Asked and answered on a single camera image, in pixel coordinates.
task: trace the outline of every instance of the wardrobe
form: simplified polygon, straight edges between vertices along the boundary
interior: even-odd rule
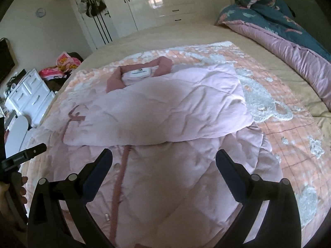
[[[217,18],[230,0],[104,0],[116,37],[197,18]]]

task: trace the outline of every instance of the clothing label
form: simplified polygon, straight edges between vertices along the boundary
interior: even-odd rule
[[[138,70],[133,70],[129,72],[129,77],[148,77],[151,75],[151,69],[150,68],[143,68],[143,69],[138,69]]]

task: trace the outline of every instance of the hand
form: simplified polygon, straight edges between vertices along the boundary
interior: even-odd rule
[[[26,176],[22,177],[22,183],[25,185],[28,181],[28,178]],[[0,212],[2,216],[5,218],[5,220],[9,223],[11,226],[15,226],[15,218],[7,204],[7,200],[5,197],[6,191],[8,191],[9,185],[0,182]],[[21,194],[21,202],[22,204],[26,204],[28,200],[24,197],[26,194],[26,189],[21,187],[19,193]]]

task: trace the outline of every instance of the television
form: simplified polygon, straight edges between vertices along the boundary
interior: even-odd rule
[[[0,83],[7,77],[15,66],[15,62],[10,54],[6,38],[0,39]]]

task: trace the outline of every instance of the green headboard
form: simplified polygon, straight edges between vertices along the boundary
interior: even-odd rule
[[[331,53],[331,25],[315,0],[284,0],[294,11],[294,20]]]

